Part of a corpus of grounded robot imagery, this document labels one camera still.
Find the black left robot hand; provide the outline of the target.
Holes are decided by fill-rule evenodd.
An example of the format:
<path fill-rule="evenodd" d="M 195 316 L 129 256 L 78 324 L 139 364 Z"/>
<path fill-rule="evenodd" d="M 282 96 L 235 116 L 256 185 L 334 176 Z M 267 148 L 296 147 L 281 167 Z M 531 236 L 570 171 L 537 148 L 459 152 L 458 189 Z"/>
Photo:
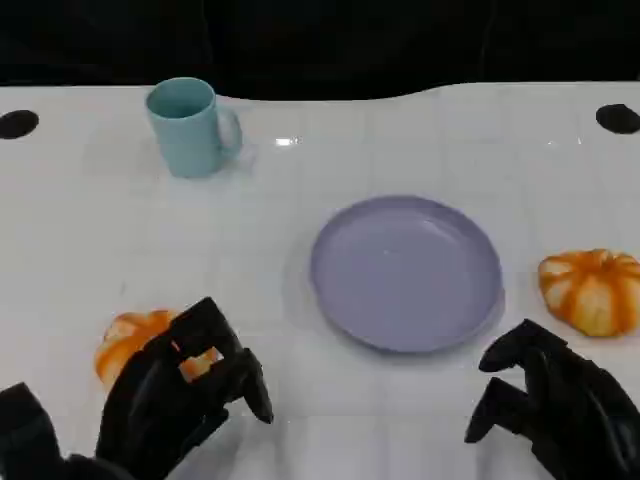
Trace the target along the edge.
<path fill-rule="evenodd" d="M 164 479 L 238 399 L 273 422 L 260 362 L 206 297 L 126 363 L 103 410 L 96 456 L 135 479 Z"/>

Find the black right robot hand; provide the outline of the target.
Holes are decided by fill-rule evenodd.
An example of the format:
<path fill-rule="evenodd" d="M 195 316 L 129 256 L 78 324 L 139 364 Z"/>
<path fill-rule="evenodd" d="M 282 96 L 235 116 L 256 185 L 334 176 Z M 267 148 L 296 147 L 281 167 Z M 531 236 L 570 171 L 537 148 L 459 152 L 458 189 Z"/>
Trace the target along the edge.
<path fill-rule="evenodd" d="M 493 376 L 466 443 L 498 426 L 528 439 L 555 479 L 638 478 L 639 410 L 607 370 L 529 319 L 497 338 L 479 364 L 491 375 L 514 366 L 524 370 L 526 388 Z"/>

